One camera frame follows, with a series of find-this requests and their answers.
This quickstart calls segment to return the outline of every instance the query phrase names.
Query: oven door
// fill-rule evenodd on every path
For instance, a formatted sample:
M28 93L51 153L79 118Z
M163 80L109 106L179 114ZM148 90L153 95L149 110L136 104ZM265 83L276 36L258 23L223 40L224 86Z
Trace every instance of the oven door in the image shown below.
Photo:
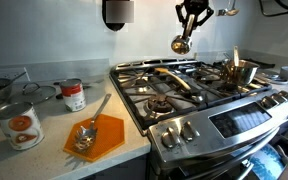
M261 139L259 142L252 144L251 146L247 146L247 150L245 148L239 149L237 151L238 155L233 155L227 161L217 163L215 165L202 165L203 170L201 172L201 165L190 165L187 167L178 167L171 171L168 175L168 179L172 180L193 180L193 179L215 179L216 177L220 176L221 174L227 172L228 170L247 162L250 156L252 156L255 152L262 149L271 139L277 134L279 128L273 130L270 134L266 137ZM245 171L241 172L239 178L236 179L243 179L247 176L248 172L252 169L252 164L246 163L247 168Z

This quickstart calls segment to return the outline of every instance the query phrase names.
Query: can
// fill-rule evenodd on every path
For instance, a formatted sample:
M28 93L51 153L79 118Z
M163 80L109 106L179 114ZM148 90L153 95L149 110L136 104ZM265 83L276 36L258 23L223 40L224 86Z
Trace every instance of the can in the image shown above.
M28 102L9 104L0 108L0 128L15 150L31 148L44 138L33 105Z
M85 108L85 95L80 79L67 79L60 83L65 107L68 111L80 111Z

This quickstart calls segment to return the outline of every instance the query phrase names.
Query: spoon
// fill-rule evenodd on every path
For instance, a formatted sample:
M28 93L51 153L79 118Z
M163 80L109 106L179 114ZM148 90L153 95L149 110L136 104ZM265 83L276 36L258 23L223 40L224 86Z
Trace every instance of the spoon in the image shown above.
M22 74L16 76L15 78L11 79L7 84L3 84L2 86L0 86L0 90L3 89L4 87L12 84L16 79L22 77L24 74L26 74L26 72L23 72Z
M111 96L112 94L106 94L101 106L98 108L98 110L91 119L89 129L86 129L85 127L81 126L81 132L77 131L74 146L78 152L86 151L94 143L97 134L97 129L94 128L95 120L97 116L102 112Z
M239 61L239 57L238 57L238 47L234 46L234 66L238 67L238 61Z
M238 10L238 9L235 9L235 1L236 0L234 0L233 1L233 5L232 5L232 9L231 10L228 10L228 11L226 11L226 15L228 15L228 16L234 16L234 15L236 15L240 10Z

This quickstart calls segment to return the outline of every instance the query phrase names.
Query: stainless steel range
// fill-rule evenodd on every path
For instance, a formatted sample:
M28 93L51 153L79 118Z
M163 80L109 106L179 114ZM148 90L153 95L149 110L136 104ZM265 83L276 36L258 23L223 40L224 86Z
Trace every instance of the stainless steel range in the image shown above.
M263 145L286 121L287 92L258 79L247 86L226 83L221 68L221 62L191 59L144 60L112 68L113 84L139 131L152 142L157 179L169 178L176 168Z

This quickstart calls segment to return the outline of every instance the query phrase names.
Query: can label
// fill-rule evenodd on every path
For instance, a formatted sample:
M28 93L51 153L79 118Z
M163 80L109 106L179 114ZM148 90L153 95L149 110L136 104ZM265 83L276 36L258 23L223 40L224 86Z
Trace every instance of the can label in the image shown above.
M31 148L44 138L40 121L33 106L18 116L0 120L0 127L15 150Z
M85 108L85 95L82 84L61 87L65 107L68 111L79 111Z

